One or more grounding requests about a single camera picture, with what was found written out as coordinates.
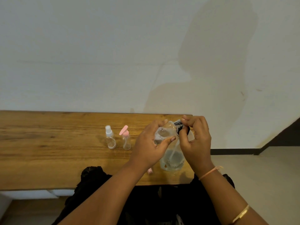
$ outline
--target wooden table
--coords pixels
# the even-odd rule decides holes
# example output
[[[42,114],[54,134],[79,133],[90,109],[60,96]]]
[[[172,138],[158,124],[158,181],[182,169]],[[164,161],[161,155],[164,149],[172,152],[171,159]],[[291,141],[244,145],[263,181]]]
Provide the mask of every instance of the wooden table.
[[[176,121],[181,115],[0,111],[0,190],[74,189],[87,166],[115,174],[132,149],[122,148],[119,131],[128,125],[132,143],[154,119]],[[115,133],[109,149],[105,126]],[[193,171],[167,172],[159,163],[138,185],[189,183]]]

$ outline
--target hand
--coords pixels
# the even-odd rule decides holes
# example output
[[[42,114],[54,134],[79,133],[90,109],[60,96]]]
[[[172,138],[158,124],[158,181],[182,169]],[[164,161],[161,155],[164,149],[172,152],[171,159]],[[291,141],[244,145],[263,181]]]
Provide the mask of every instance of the hand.
[[[164,126],[167,123],[167,119],[164,121],[155,120],[138,136],[134,149],[131,153],[129,162],[133,163],[138,168],[146,172],[154,164],[156,164],[165,154],[169,144],[176,138],[169,137],[164,139],[162,143],[156,145],[154,143],[154,134],[159,127]]]
[[[193,171],[200,178],[200,176],[214,168],[210,156],[212,137],[209,133],[207,121],[203,116],[187,117],[183,115],[181,122],[184,125],[179,132],[181,150]],[[188,141],[188,128],[186,126],[193,127],[195,131],[195,139],[190,142]]]

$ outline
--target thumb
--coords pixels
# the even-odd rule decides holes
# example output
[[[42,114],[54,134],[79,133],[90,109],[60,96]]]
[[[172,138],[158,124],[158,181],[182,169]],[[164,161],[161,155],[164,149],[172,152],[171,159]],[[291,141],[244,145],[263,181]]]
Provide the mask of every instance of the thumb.
[[[179,132],[179,140],[180,140],[180,148],[181,150],[185,150],[186,148],[190,147],[190,143],[188,141],[187,135],[188,128],[184,125],[182,130]]]
[[[169,137],[169,138],[167,138],[167,139],[164,139],[164,140],[159,144],[159,146],[157,146],[157,148],[158,148],[159,150],[161,150],[163,153],[165,153],[165,151],[167,150],[169,144],[170,144],[171,142],[173,142],[175,139],[176,139],[176,137],[174,137],[174,136],[173,136],[173,137]]]

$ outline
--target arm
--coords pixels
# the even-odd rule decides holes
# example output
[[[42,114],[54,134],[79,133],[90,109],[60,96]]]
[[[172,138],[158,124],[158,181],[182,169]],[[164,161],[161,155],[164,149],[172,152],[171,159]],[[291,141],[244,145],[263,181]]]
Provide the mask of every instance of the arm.
[[[123,206],[144,173],[164,155],[175,137],[154,144],[154,133],[165,121],[153,121],[139,135],[129,161],[88,199],[64,218],[66,224],[117,224]]]
[[[200,178],[215,166],[210,156],[211,136],[203,116],[189,118],[183,116],[182,123],[194,128],[195,139],[188,141],[187,127],[179,132],[180,147],[195,174]],[[231,224],[248,205],[242,196],[217,171],[213,171],[201,179],[222,225]],[[236,223],[236,225],[267,225],[263,218],[252,208]]]

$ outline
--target pink pump dispenser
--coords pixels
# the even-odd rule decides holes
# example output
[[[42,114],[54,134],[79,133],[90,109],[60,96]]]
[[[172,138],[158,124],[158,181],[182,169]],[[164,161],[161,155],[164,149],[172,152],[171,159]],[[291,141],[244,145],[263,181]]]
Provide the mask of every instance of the pink pump dispenser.
[[[119,135],[123,137],[124,150],[129,150],[131,148],[130,134],[127,129],[128,129],[128,125],[124,126],[124,128],[122,128],[122,130],[119,133]]]

